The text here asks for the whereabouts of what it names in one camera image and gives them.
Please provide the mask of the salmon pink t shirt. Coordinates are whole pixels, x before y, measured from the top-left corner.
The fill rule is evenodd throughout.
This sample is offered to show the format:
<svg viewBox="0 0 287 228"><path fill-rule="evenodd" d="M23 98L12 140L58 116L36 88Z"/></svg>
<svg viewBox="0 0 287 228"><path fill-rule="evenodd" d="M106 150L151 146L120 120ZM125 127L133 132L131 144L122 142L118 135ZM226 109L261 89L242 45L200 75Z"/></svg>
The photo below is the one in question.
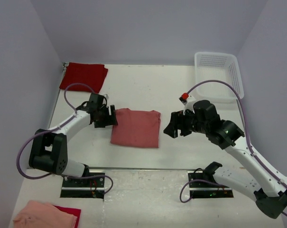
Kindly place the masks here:
<svg viewBox="0 0 287 228"><path fill-rule="evenodd" d="M111 144L136 148L158 148L161 113L134 111L128 108L116 110L118 124L113 126Z"/></svg>

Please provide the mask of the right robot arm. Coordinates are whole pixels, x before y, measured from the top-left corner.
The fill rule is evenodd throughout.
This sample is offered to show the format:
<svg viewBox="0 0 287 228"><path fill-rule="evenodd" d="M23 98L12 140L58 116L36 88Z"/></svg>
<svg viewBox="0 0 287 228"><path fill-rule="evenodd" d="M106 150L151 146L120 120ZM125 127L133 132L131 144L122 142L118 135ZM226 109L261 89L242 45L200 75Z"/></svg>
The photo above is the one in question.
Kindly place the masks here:
<svg viewBox="0 0 287 228"><path fill-rule="evenodd" d="M207 186L230 187L255 202L266 216L276 219L287 207L287 177L270 165L260 153L247 144L244 132L232 121L222 120L215 105L208 100L180 98L182 111L172 112L164 134L172 138L191 133L205 134L207 139L235 158L247 175L223 166L209 164L201 182Z"/></svg>

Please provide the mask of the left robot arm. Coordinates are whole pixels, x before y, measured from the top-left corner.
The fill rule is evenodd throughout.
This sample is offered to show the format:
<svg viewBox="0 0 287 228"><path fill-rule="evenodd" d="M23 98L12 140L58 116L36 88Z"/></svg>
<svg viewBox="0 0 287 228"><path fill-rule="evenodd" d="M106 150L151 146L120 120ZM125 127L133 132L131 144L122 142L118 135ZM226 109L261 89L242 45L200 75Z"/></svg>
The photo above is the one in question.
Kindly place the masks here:
<svg viewBox="0 0 287 228"><path fill-rule="evenodd" d="M74 109L74 113L52 129L37 130L29 156L29 166L50 174L71 177L80 187L90 181L88 166L68 158L68 142L83 128L116 126L115 105L107 105L107 97L91 93L89 100Z"/></svg>

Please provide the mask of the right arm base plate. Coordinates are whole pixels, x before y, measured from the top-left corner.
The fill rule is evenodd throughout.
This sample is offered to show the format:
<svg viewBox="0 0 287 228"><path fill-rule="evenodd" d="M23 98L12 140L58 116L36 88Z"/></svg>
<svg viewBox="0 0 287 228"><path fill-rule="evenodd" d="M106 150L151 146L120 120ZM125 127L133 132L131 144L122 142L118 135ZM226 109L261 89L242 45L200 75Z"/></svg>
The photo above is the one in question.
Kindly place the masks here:
<svg viewBox="0 0 287 228"><path fill-rule="evenodd" d="M209 179L204 177L202 170L188 172L188 180L210 181ZM193 199L216 199L216 198L234 197L231 188L228 187L219 188L218 186L198 181L189 184L189 192L190 196Z"/></svg>

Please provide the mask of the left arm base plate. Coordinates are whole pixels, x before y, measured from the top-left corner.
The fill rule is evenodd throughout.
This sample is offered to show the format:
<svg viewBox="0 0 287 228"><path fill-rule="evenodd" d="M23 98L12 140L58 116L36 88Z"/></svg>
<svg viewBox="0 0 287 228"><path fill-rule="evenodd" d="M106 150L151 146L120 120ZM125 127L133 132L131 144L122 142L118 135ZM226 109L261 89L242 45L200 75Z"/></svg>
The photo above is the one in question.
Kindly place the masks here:
<svg viewBox="0 0 287 228"><path fill-rule="evenodd" d="M104 177L93 179L63 179L61 198L104 199Z"/></svg>

